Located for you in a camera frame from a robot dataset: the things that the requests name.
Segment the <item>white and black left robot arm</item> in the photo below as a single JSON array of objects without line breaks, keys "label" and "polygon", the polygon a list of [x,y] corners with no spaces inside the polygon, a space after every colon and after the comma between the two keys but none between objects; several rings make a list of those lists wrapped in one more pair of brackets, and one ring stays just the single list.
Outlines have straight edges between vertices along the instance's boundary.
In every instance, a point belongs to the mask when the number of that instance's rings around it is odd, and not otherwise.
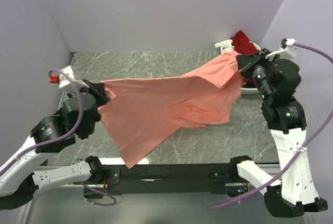
[{"label": "white and black left robot arm", "polygon": [[56,187],[72,183],[99,183],[104,168],[96,156],[58,169],[36,171],[54,153],[75,144],[76,137],[86,139],[101,120],[98,108],[109,98],[103,83],[83,80],[76,84],[79,94],[68,99],[53,115],[43,118],[22,147],[1,167],[1,209],[19,208],[34,197]]}]

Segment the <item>salmon pink t-shirt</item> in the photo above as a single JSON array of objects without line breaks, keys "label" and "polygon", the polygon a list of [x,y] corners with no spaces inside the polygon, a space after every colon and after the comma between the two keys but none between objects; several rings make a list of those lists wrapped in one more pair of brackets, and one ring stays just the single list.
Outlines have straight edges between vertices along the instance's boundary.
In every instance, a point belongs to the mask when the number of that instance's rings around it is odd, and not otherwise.
[{"label": "salmon pink t-shirt", "polygon": [[110,101],[101,121],[128,168],[180,128],[204,128],[230,120],[242,78],[237,53],[225,52],[181,76],[104,81]]}]

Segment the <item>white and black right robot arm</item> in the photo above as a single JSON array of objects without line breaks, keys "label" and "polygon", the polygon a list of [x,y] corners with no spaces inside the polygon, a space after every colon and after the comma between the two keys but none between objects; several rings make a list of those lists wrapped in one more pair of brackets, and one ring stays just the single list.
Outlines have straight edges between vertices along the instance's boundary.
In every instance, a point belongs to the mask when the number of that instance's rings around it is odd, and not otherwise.
[{"label": "white and black right robot arm", "polygon": [[294,97],[301,82],[299,67],[282,54],[263,49],[254,55],[236,56],[240,75],[252,80],[262,97],[262,114],[274,139],[281,169],[277,180],[247,156],[230,160],[232,181],[246,180],[260,190],[269,213],[293,218],[308,212],[328,210],[328,203],[315,189],[305,149],[306,119],[302,105]]}]

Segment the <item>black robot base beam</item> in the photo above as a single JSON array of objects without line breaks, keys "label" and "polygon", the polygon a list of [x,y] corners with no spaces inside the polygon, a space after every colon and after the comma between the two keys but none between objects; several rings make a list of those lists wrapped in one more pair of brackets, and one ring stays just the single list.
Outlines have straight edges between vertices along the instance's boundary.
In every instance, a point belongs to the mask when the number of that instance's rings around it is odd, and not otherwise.
[{"label": "black robot base beam", "polygon": [[227,187],[242,186],[245,180],[228,163],[146,164],[129,169],[125,165],[104,165],[100,176],[89,185],[106,184],[111,195],[144,193],[225,194]]}]

